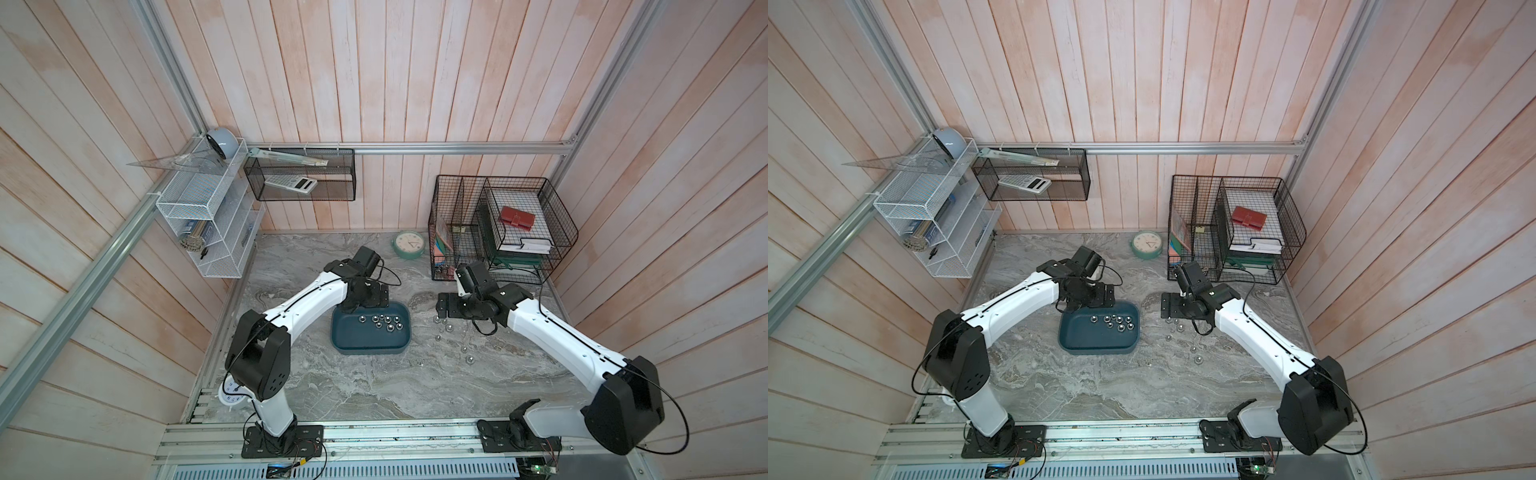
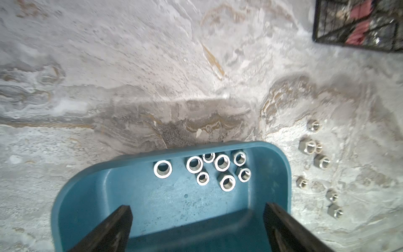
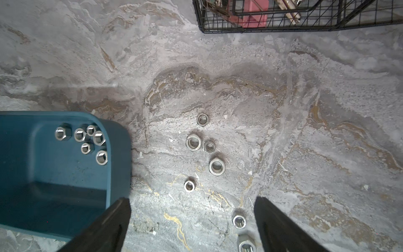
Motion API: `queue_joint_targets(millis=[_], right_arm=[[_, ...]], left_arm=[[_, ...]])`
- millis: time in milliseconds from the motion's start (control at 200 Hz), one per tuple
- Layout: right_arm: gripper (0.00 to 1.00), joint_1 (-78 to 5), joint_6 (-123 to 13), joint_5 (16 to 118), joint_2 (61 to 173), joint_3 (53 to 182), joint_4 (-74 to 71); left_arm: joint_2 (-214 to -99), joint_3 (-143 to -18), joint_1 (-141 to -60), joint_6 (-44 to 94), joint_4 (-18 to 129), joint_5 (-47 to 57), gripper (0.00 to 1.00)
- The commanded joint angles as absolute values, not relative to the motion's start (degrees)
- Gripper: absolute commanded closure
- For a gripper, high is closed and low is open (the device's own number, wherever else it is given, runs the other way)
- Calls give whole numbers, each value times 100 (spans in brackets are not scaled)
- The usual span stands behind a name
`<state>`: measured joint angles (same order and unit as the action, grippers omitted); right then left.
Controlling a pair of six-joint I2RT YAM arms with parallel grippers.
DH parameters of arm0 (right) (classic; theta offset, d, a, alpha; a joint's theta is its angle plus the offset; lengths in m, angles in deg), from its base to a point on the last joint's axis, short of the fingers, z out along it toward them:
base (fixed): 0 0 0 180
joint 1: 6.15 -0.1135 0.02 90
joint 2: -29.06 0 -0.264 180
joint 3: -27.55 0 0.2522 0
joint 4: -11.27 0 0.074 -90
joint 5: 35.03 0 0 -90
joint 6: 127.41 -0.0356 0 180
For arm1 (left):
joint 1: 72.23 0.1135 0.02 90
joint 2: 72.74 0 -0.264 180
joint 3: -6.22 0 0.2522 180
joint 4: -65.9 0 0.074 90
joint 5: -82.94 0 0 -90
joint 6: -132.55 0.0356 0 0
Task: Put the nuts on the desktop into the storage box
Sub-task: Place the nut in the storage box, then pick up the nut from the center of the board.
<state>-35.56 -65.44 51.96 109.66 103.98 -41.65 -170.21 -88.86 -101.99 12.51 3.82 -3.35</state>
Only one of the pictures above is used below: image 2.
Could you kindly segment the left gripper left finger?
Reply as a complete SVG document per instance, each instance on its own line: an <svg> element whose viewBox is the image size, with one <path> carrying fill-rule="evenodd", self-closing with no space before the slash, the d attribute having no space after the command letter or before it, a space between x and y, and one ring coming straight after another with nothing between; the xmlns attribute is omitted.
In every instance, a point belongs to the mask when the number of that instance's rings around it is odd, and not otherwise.
<svg viewBox="0 0 403 252"><path fill-rule="evenodd" d="M123 252L132 226L130 206L122 205L76 244L71 252Z"/></svg>

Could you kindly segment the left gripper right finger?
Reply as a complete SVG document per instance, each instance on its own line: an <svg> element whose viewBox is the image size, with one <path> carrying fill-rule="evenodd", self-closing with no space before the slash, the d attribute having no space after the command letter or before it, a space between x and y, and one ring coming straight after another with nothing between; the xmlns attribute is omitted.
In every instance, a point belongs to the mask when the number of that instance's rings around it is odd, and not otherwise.
<svg viewBox="0 0 403 252"><path fill-rule="evenodd" d="M263 222L273 252L332 251L276 203L265 205Z"/></svg>

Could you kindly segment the teal plastic storage box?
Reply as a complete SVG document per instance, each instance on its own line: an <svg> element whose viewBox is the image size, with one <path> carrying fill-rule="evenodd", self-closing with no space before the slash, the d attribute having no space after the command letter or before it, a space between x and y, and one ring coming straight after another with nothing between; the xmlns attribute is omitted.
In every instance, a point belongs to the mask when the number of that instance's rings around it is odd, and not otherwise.
<svg viewBox="0 0 403 252"><path fill-rule="evenodd" d="M197 184L186 169L191 156L242 150L251 178L224 192L219 172L206 164L210 181ZM168 178L154 175L154 163L168 160ZM55 249L66 252L121 205L133 221L128 252L268 252L263 223L267 202L291 209L291 169L275 145L255 141L213 143L121 155L90 166L61 189L51 211Z"/></svg>

